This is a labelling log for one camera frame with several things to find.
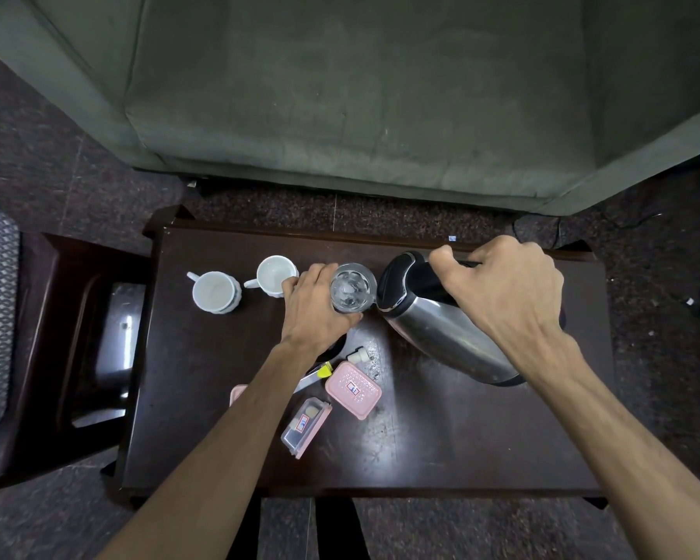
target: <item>ceramic cup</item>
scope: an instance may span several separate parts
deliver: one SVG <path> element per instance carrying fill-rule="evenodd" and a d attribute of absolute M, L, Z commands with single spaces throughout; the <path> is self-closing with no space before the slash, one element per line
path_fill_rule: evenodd
<path fill-rule="evenodd" d="M 283 281 L 289 277 L 298 277 L 299 270 L 287 257 L 270 255 L 262 260 L 257 268 L 257 278 L 244 283 L 247 289 L 260 288 L 276 299 L 283 298 Z"/>
<path fill-rule="evenodd" d="M 220 271 L 208 271 L 202 275 L 189 272 L 187 277 L 195 282 L 192 299 L 197 308 L 213 314 L 231 312 L 241 302 L 239 282 Z"/>

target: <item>electric kettle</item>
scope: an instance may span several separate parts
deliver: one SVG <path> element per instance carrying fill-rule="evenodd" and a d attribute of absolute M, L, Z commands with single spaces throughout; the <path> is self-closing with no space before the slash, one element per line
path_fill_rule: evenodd
<path fill-rule="evenodd" d="M 509 387 L 524 382 L 495 342 L 458 307 L 420 252 L 405 252 L 389 263 L 378 282 L 376 305 L 404 339 L 440 363 L 481 383 Z"/>

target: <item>white cap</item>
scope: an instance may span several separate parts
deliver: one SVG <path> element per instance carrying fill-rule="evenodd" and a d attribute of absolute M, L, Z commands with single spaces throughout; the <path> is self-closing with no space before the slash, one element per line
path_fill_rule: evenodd
<path fill-rule="evenodd" d="M 354 354 L 350 354 L 348 356 L 348 361 L 351 364 L 365 363 L 367 361 L 371 361 L 371 356 L 368 355 L 368 352 L 364 347 L 360 347 Z"/>

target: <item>coffee table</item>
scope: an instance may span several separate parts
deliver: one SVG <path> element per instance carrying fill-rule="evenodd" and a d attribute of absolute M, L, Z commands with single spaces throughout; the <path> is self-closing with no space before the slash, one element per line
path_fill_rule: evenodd
<path fill-rule="evenodd" d="M 188 271 L 221 270 L 243 283 L 254 277 L 264 257 L 282 254 L 300 270 L 315 262 L 356 261 L 378 277 L 400 252 L 439 245 L 236 228 L 167 219 L 160 213 L 147 229 L 154 238 L 154 277 L 134 361 L 128 428 L 113 478 L 129 496 L 146 496 L 158 487 L 226 412 L 233 386 L 249 383 L 280 339 L 282 300 L 258 289 L 244 290 L 232 313 L 206 313 L 192 301 Z M 565 276 L 567 331 L 614 389 L 604 266 L 593 254 L 551 254 Z M 262 467 L 259 494 L 601 495 L 578 450 L 529 385 L 477 383 L 423 355 L 374 309 L 365 316 L 348 334 L 342 354 L 360 346 L 368 350 L 373 360 L 364 370 L 383 390 L 380 403 L 363 421 L 335 404 L 303 458 L 296 460 L 280 442 L 287 421 L 307 397 L 331 398 L 321 384 L 294 395 Z"/>

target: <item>human hand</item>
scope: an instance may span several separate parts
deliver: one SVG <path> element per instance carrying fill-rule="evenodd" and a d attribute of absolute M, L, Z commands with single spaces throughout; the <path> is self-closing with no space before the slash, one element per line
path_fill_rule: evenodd
<path fill-rule="evenodd" d="M 561 334 L 563 276 L 539 245 L 498 236 L 468 259 L 481 265 L 460 265 L 444 245 L 429 261 L 461 310 L 512 363 L 544 337 Z"/>
<path fill-rule="evenodd" d="M 332 306 L 329 286 L 337 267 L 336 263 L 314 263 L 300 278 L 283 281 L 283 342 L 295 343 L 319 356 L 361 320 L 362 313 L 342 314 Z"/>

